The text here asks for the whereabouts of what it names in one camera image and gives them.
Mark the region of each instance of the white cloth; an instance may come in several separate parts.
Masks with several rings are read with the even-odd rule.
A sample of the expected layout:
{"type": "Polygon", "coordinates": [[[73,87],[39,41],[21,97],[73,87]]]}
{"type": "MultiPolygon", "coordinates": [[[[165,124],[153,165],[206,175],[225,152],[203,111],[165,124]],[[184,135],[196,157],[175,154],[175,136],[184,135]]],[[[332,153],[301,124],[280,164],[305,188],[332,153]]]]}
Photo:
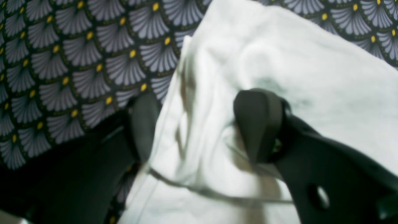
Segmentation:
{"type": "MultiPolygon", "coordinates": [[[[184,40],[150,160],[119,223],[272,223],[277,212],[265,202],[289,195],[251,170],[232,109],[251,88],[287,99],[322,135],[398,174],[394,68],[288,10],[213,0],[184,40]]],[[[289,211],[276,223],[298,223],[289,211]]]]}

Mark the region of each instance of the patterned fabric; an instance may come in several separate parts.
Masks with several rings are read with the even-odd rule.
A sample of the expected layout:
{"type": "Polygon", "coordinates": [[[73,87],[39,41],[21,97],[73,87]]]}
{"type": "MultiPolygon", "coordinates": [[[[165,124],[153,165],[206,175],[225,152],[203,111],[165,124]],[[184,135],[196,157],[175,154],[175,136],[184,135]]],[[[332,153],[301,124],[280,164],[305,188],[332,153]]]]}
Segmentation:
{"type": "MultiPolygon", "coordinates": [[[[396,0],[258,1],[398,67],[396,0]]],[[[0,165],[16,170],[83,136],[146,89],[163,102],[183,37],[210,2],[0,0],[0,165]]],[[[121,181],[106,223],[117,221],[134,176],[121,181]]]]}

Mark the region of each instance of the hole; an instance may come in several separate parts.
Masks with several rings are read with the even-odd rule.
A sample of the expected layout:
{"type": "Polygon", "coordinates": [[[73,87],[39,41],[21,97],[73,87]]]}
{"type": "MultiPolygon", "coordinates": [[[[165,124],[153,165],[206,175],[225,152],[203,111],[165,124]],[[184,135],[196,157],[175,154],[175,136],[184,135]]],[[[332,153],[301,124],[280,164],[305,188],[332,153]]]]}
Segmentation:
{"type": "Polygon", "coordinates": [[[310,185],[308,188],[308,196],[311,203],[317,209],[325,211],[330,207],[329,196],[321,186],[310,185]]]}

